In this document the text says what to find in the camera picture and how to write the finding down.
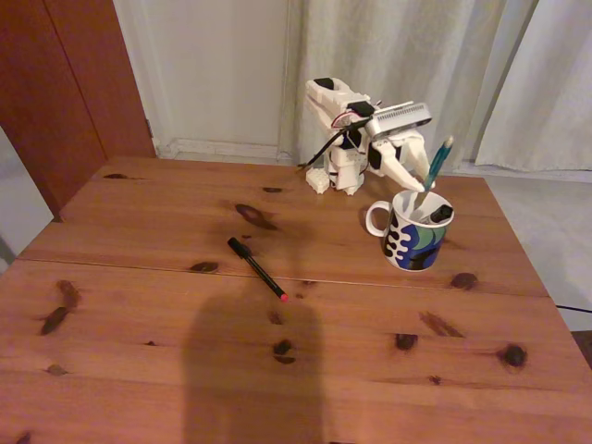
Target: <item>white wall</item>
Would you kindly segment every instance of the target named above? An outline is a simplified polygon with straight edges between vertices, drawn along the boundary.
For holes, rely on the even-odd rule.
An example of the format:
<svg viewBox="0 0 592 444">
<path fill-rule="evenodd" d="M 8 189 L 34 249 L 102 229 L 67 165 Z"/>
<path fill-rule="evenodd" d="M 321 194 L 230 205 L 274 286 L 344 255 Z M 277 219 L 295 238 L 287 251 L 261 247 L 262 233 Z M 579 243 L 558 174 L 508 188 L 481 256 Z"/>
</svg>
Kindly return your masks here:
<svg viewBox="0 0 592 444">
<path fill-rule="evenodd" d="M 278 144 L 288 0 L 115 5 L 144 110 L 163 144 Z"/>
<path fill-rule="evenodd" d="M 0 128 L 0 273 L 52 218 L 31 176 Z"/>
</svg>

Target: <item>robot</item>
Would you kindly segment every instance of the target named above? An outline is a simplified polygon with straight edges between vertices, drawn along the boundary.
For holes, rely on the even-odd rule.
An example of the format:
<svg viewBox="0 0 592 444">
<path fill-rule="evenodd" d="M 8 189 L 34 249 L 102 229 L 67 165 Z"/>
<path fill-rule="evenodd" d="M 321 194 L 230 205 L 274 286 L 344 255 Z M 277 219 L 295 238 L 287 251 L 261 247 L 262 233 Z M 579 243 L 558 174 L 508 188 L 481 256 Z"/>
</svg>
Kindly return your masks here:
<svg viewBox="0 0 592 444">
<path fill-rule="evenodd" d="M 431 120 L 425 104 L 407 102 L 387 108 L 353 92 L 339 79 L 306 82 L 305 102 L 329 137 L 325 146 L 302 168 L 321 155 L 323 168 L 311 168 L 306 181 L 319 194 L 329 188 L 353 195 L 367 170 L 388 176 L 403 188 L 423 192 L 424 185 L 403 165 L 424 179 L 429 171 L 424 137 L 415 128 Z"/>
</svg>

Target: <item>mug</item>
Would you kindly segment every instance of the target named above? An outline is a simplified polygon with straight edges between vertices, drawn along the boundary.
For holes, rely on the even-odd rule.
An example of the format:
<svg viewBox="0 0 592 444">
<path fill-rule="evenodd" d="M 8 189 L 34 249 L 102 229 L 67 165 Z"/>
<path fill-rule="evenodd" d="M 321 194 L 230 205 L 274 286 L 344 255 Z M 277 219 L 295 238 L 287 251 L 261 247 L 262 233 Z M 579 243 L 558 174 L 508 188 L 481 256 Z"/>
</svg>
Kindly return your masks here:
<svg viewBox="0 0 592 444">
<path fill-rule="evenodd" d="M 429 192 L 419 208 L 413 210 L 416 197 L 415 191 L 402 191 L 392 203 L 375 202 L 366 213 L 366 228 L 370 234 L 383 238 L 382 252 L 387 260 L 406 271 L 423 271 L 434 264 L 446 229 L 454 218 L 452 205 L 442 196 Z M 448 206 L 449 217 L 434 223 L 430 215 L 441 212 L 445 208 L 442 205 Z M 390 213 L 385 229 L 376 228 L 372 222 L 372 212 L 378 208 Z"/>
</svg>

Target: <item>wire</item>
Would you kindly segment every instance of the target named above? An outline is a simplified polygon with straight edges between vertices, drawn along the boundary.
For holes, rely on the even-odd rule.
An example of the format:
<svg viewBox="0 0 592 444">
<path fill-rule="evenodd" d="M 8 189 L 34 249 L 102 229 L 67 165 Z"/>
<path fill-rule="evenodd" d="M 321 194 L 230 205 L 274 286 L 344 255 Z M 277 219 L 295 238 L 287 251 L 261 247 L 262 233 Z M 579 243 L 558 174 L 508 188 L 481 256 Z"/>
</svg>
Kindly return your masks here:
<svg viewBox="0 0 592 444">
<path fill-rule="evenodd" d="M 568 305 L 555 305 L 555 306 L 557 308 L 562 308 L 564 310 L 573 310 L 575 312 L 592 313 L 592 310 L 587 310 L 585 308 L 570 307 Z"/>
<path fill-rule="evenodd" d="M 342 128 L 342 127 L 336 127 L 335 126 L 335 122 L 337 122 L 340 118 L 346 117 L 346 116 L 357 116 L 357 117 L 359 117 L 359 115 L 356 112 L 354 112 L 354 111 L 351 111 L 351 110 L 344 111 L 344 112 L 342 112 L 341 114 L 339 114 L 337 117 L 335 117 L 333 119 L 333 121 L 331 122 L 331 128 Z"/>
<path fill-rule="evenodd" d="M 327 150 L 327 148 L 329 146 L 331 146 L 331 143 L 333 143 L 334 141 L 336 141 L 339 136 L 342 136 L 343 134 L 345 134 L 347 131 L 351 131 L 351 130 L 357 130 L 361 127 L 363 127 L 366 123 L 368 123 L 372 118 L 368 117 L 368 118 L 363 118 L 362 120 L 358 120 L 357 122 L 353 122 L 350 125 L 348 125 L 347 127 L 344 127 L 342 129 L 340 129 L 339 131 L 337 131 L 333 137 L 331 137 L 327 143 L 325 143 L 325 145 L 323 145 L 323 148 L 321 148 L 318 153 L 316 153 L 313 158 L 311 160 L 309 160 L 306 164 L 300 164 L 298 165 L 299 169 L 298 171 L 302 171 L 303 169 L 306 169 L 307 167 L 309 167 L 310 165 L 312 165 L 316 159 L 318 159 L 321 155 L 323 155 L 323 153 Z"/>
</svg>

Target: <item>wooden door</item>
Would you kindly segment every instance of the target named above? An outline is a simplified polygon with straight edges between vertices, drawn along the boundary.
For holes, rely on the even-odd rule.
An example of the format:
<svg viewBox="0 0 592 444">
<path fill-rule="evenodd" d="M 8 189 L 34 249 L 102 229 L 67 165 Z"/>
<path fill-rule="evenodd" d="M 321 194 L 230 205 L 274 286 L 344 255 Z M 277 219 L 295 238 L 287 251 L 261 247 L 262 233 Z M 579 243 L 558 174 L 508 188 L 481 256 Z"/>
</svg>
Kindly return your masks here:
<svg viewBox="0 0 592 444">
<path fill-rule="evenodd" d="M 0 125 L 55 216 L 106 159 L 154 157 L 111 1 L 2 1 L 0 17 Z"/>
</svg>

